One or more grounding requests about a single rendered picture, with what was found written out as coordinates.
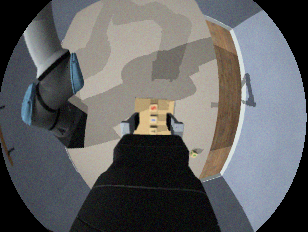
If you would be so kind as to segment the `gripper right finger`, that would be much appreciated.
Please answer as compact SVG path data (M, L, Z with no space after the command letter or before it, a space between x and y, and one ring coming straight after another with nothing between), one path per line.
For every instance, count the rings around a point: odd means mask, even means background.
M183 137L184 123L178 122L171 113L167 113L166 125L172 135L179 135L181 138Z

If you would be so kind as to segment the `beige letter block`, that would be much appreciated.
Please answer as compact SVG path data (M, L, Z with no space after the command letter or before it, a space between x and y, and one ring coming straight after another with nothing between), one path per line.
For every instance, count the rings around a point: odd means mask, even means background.
M195 158L198 153L196 151L192 150L189 154L190 154L191 157Z
M150 112L157 112L157 104L150 104Z
M150 126L150 134L157 134L157 126Z
M150 115L150 124L157 124L157 115Z

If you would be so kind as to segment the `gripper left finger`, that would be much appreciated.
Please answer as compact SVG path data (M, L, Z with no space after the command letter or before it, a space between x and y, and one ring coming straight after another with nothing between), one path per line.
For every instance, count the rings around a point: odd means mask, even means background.
M120 123L122 137L125 134L133 134L134 131L137 130L139 124L139 112L135 112L128 120L122 121Z

